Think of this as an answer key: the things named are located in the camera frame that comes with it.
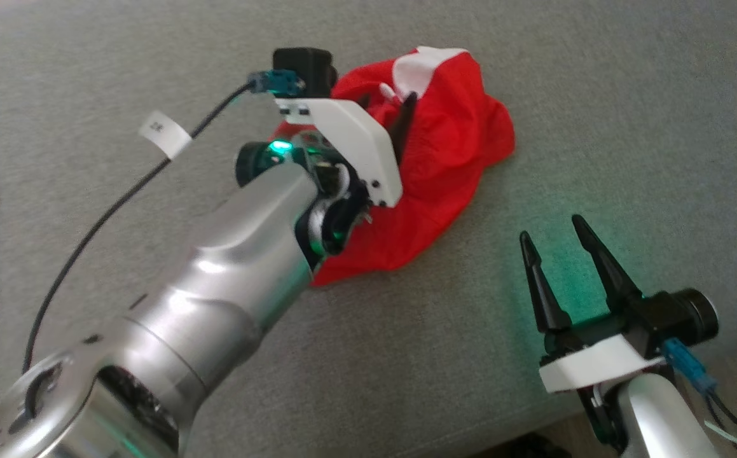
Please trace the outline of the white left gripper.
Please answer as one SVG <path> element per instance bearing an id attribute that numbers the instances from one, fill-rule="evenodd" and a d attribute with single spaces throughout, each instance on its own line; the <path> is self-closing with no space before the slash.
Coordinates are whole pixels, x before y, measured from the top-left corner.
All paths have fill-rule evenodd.
<path id="1" fill-rule="evenodd" d="M 299 164 L 310 175 L 318 197 L 308 215 L 308 238 L 318 255 L 337 255 L 371 206 L 394 208 L 403 186 L 399 166 L 417 109 L 411 91 L 399 107 L 389 133 L 357 102 L 325 98 L 278 98 L 284 121 L 303 127 L 276 142 L 276 162 Z"/>

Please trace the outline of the large grey sofa ottoman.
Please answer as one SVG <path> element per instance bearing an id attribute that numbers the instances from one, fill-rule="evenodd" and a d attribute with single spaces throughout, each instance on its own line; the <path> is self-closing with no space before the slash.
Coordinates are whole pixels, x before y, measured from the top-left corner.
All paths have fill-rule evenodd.
<path id="1" fill-rule="evenodd" d="M 737 0 L 34 0 L 0 4 L 0 397 L 72 250 L 282 46 L 340 72 L 465 48 L 516 151 L 420 257 L 307 291 L 196 420 L 189 458 L 465 456 L 580 412 L 548 395 L 518 235 L 561 305 L 605 310 L 573 214 L 644 292 L 694 287 L 737 413 Z"/>

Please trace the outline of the red jersey with white trim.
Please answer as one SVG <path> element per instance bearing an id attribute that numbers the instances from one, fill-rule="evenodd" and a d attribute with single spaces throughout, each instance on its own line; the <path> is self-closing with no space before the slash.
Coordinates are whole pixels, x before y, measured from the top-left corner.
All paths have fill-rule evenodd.
<path id="1" fill-rule="evenodd" d="M 373 207 L 371 222 L 322 264 L 313 287 L 411 263 L 466 209 L 485 169 L 514 153 L 513 120 L 487 94 L 481 67 L 465 49 L 418 46 L 351 70 L 331 95 L 357 102 L 371 94 L 366 111 L 389 128 L 411 91 L 418 102 L 400 166 L 401 199 L 394 208 Z"/>

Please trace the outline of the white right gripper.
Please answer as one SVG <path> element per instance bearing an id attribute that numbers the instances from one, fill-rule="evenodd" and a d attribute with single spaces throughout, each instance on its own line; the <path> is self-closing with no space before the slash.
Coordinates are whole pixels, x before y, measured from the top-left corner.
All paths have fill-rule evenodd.
<path id="1" fill-rule="evenodd" d="M 601 443 L 666 446 L 668 365 L 662 356 L 644 359 L 638 354 L 623 335 L 625 318 L 616 315 L 644 294 L 582 215 L 572 215 L 572 224 L 613 313 L 573 325 L 549 285 L 532 238 L 520 232 L 535 322 L 544 334 L 542 383 L 548 393 L 577 392 Z"/>

